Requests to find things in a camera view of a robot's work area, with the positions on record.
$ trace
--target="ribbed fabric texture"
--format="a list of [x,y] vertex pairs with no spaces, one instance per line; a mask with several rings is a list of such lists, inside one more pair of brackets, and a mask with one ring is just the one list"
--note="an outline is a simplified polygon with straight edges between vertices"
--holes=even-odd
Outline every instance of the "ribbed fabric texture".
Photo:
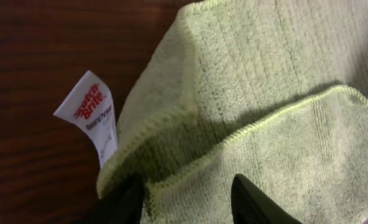
[[368,1],[190,4],[126,100],[99,195],[140,174],[143,223],[232,223],[242,173],[303,223],[360,223],[363,95]]

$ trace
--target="dark wood surface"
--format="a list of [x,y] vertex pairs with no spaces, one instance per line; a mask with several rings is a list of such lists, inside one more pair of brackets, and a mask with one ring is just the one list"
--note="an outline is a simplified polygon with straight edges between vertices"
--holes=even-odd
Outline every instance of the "dark wood surface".
[[0,223],[70,223],[96,202],[96,150],[52,114],[92,70],[119,116],[184,4],[0,0]]

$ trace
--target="light green fabric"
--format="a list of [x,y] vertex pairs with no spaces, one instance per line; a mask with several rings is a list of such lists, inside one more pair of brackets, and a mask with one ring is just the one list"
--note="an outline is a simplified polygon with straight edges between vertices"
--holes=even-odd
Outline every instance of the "light green fabric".
[[303,223],[360,223],[363,95],[368,1],[190,4],[127,97],[99,195],[141,174],[143,223],[232,223],[242,173]]

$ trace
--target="green cloth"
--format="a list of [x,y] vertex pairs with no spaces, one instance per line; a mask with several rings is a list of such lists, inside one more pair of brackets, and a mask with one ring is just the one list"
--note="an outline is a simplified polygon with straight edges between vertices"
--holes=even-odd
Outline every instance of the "green cloth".
[[140,174],[142,223],[232,223],[241,173],[303,223],[361,223],[364,96],[368,1],[190,4],[127,97],[99,196]]

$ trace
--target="wood grain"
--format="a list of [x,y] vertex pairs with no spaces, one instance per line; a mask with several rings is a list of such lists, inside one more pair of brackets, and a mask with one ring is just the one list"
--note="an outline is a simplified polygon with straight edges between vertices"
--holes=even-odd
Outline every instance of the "wood grain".
[[92,70],[119,116],[187,2],[0,0],[0,223],[70,223],[96,202],[96,150],[52,114]]

